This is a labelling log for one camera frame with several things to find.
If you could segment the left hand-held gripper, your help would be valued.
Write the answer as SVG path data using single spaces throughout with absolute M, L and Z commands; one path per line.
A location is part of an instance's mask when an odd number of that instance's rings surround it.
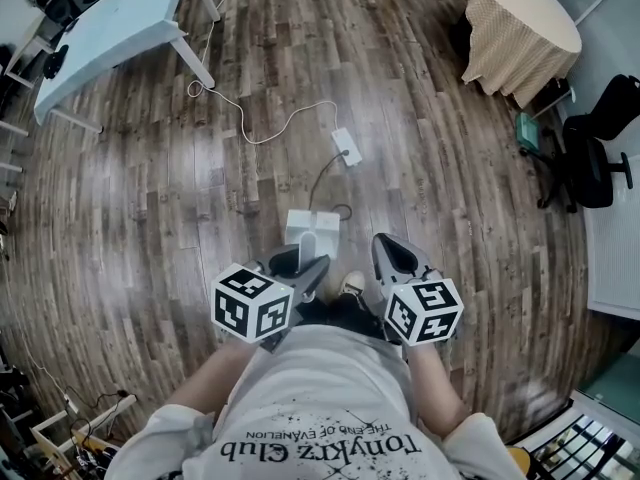
M 297 269 L 299 246 L 283 245 L 258 258 L 262 269 Z M 313 259 L 300 274 L 300 301 L 309 303 L 331 264 L 328 255 Z M 240 264 L 233 263 L 211 284 L 211 322 L 245 343 L 261 342 L 289 327 L 295 291 Z

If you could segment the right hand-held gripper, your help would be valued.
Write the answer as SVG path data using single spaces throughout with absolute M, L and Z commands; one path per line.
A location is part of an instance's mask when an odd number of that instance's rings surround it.
M 378 233 L 372 258 L 392 343 L 418 346 L 454 335 L 464 304 L 453 280 L 432 269 L 423 250 L 396 235 Z

